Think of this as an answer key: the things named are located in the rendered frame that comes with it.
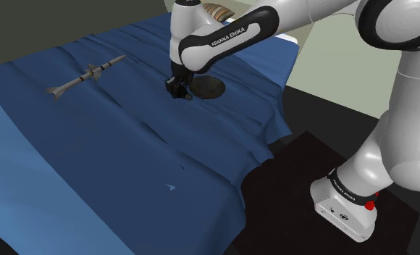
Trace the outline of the dark round plate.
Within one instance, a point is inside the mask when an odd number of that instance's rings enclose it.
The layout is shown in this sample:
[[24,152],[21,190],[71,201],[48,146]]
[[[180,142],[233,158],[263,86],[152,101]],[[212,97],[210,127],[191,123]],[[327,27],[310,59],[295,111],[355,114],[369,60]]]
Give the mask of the dark round plate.
[[200,75],[193,78],[188,86],[190,92],[201,99],[216,99],[226,89],[222,80],[210,75]]

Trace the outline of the bed with blue cover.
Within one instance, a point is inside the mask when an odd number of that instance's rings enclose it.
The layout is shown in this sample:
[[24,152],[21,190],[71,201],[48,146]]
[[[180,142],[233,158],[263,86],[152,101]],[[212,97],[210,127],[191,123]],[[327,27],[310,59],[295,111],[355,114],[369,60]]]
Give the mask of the bed with blue cover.
[[[296,43],[214,64],[218,99],[172,98],[163,14],[0,65],[0,238],[19,255],[223,255],[245,226],[240,185],[290,134]],[[45,93],[125,55],[65,91]]]

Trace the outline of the striped brown pillow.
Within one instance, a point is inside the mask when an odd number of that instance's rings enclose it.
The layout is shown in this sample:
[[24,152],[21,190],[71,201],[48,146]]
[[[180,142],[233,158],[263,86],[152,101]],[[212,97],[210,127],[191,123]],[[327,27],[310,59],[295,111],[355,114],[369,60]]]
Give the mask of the striped brown pillow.
[[203,8],[218,22],[224,22],[235,14],[232,10],[220,4],[203,3]]

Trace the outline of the grey toy missile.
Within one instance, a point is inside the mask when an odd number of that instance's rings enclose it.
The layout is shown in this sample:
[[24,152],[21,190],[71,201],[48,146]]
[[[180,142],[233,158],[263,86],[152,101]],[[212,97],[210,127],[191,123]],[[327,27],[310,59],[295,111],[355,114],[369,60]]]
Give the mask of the grey toy missile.
[[111,59],[110,61],[99,66],[94,64],[88,64],[88,68],[85,70],[84,74],[82,74],[78,78],[75,78],[74,80],[71,80],[68,83],[65,83],[64,85],[46,88],[45,93],[52,94],[54,96],[54,102],[56,102],[65,91],[88,79],[92,78],[95,82],[97,82],[104,70],[122,61],[125,57],[125,55],[118,56],[117,58]]

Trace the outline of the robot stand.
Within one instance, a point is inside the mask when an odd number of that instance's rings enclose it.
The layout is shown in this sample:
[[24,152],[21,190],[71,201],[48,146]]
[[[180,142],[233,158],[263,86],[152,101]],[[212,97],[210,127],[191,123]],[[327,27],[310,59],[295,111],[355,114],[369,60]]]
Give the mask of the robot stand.
[[310,185],[344,158],[309,132],[251,171],[242,184],[246,226],[239,255],[408,255],[419,213],[389,191],[379,194],[372,237],[357,243],[314,211]]

